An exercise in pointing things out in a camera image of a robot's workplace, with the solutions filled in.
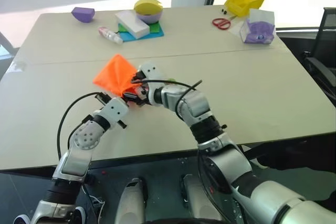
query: plastic bottle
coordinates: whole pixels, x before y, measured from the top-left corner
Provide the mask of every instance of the plastic bottle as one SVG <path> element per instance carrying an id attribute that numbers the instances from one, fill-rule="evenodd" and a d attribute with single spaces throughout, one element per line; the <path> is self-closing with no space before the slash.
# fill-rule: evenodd
<path id="1" fill-rule="evenodd" d="M 122 44 L 123 40 L 119 37 L 118 34 L 110 31 L 108 28 L 101 26 L 98 28 L 98 32 L 101 36 L 103 36 L 104 38 L 113 41 L 117 44 Z"/>

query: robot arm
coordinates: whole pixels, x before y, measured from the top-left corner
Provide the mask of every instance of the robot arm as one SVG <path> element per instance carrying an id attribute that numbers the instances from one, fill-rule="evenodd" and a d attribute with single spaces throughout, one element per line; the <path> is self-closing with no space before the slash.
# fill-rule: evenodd
<path id="1" fill-rule="evenodd" d="M 39 202 L 30 224 L 67 223 L 71 218 L 94 148 L 108 129 L 116 123 L 122 124 L 120 120 L 129 110 L 122 98 L 113 98 L 104 104 L 101 110 L 93 113 L 92 120 L 72 134 L 70 148 L 57 165 L 52 186 Z"/>
<path id="2" fill-rule="evenodd" d="M 145 94 L 146 103 L 178 113 L 205 156 L 203 165 L 213 185 L 220 192 L 231 194 L 257 223 L 336 223 L 336 215 L 315 202 L 306 201 L 277 182 L 254 176 L 249 161 L 223 131 L 201 92 L 191 90 L 185 94 L 186 87 L 146 82 L 163 79 L 150 62 L 140 66 L 134 79 L 145 83 L 138 92 Z"/>

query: red scissors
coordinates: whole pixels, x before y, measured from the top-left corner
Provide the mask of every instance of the red scissors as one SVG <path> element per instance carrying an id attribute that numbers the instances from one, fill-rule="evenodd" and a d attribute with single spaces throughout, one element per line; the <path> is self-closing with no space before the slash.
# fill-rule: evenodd
<path id="1" fill-rule="evenodd" d="M 213 21 L 212 21 L 212 24 L 214 26 L 217 26 L 218 29 L 220 30 L 227 30 L 230 28 L 231 26 L 231 20 L 233 20 L 236 16 L 233 16 L 229 19 L 226 19 L 226 18 L 215 18 Z"/>

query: purple bowl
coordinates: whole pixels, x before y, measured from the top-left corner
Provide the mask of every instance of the purple bowl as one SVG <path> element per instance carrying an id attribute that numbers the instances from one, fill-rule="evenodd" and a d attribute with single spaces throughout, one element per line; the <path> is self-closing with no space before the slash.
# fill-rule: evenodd
<path id="1" fill-rule="evenodd" d="M 161 15 L 162 15 L 162 11 L 154 15 L 141 15 L 137 13 L 137 17 L 141 19 L 142 21 L 144 21 L 146 24 L 153 24 L 153 23 L 158 22 L 159 19 L 161 18 Z"/>

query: orange cloth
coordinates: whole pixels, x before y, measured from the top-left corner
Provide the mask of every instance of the orange cloth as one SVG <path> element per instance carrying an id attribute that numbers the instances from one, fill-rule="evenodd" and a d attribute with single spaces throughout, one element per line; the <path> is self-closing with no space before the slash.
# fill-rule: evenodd
<path id="1" fill-rule="evenodd" d="M 125 91 L 133 91 L 140 84 L 131 84 L 131 79 L 137 72 L 122 55 L 115 55 L 94 78 L 93 83 L 113 94 L 122 96 Z"/>

